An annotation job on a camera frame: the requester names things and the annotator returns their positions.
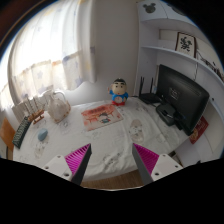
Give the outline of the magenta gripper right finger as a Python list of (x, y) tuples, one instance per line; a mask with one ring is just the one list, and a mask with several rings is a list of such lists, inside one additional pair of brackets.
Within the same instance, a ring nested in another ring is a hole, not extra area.
[(182, 169), (169, 155), (158, 155), (138, 144), (132, 145), (132, 154), (144, 185)]

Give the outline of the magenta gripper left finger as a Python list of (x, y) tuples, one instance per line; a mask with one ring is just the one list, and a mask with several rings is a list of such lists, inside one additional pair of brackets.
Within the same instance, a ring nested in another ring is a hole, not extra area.
[(91, 145), (87, 144), (66, 156), (56, 155), (42, 169), (76, 185), (80, 185), (91, 154)]

